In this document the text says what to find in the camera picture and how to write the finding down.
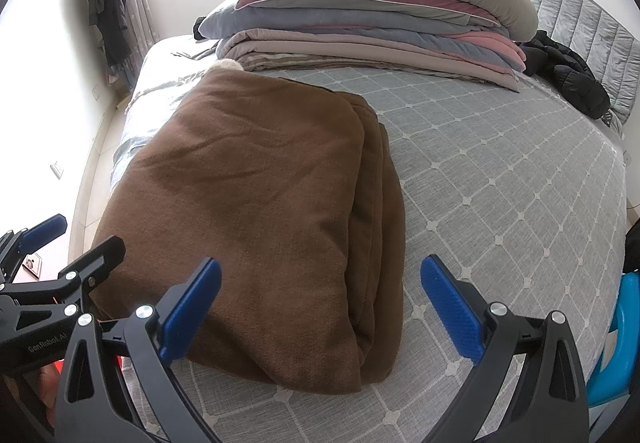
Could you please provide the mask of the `brown wool coat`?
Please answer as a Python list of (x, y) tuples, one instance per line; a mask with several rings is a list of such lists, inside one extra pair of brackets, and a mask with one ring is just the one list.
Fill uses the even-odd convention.
[(189, 350), (198, 364), (322, 394), (394, 367), (405, 206), (362, 96), (209, 70), (116, 184), (96, 239), (112, 235), (125, 259), (92, 295), (112, 319), (219, 262)]

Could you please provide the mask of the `dark clothes hanging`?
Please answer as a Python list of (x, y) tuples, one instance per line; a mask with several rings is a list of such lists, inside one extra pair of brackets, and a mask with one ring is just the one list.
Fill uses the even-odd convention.
[(88, 11), (89, 24), (96, 26), (102, 36), (107, 65), (122, 64), (131, 54), (125, 34), (126, 0), (88, 0)]

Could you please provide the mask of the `grey checked bed sheet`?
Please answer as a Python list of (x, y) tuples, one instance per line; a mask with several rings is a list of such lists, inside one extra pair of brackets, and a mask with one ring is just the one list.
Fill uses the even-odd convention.
[(174, 367), (226, 442), (417, 442), (460, 389), (460, 356), (420, 283), (427, 255), (524, 316), (562, 312), (591, 373), (620, 288), (625, 165), (608, 130), (543, 84), (518, 90), (391, 68), (285, 68), (362, 96), (384, 125), (406, 211), (402, 340), (390, 375), (307, 394), (192, 362)]

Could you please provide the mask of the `black jacket on bed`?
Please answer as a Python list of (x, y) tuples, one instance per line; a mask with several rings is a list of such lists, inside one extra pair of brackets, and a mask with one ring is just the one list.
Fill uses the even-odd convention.
[(552, 40), (544, 30), (518, 45), (526, 56), (525, 75), (547, 80), (566, 102), (589, 118), (599, 119), (610, 109), (608, 92), (578, 53)]

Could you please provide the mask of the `grey padded headboard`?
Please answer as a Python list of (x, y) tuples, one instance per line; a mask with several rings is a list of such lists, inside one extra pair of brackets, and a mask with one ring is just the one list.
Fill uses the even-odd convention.
[(639, 40), (593, 0), (530, 0), (538, 27), (578, 53), (626, 125), (639, 96)]

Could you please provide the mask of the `stack of folded quilts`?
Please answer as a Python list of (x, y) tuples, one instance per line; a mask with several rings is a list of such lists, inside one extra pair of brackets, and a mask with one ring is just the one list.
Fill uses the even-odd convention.
[(514, 89), (526, 61), (509, 27), (462, 0), (228, 0), (194, 36), (246, 70), (362, 65)]

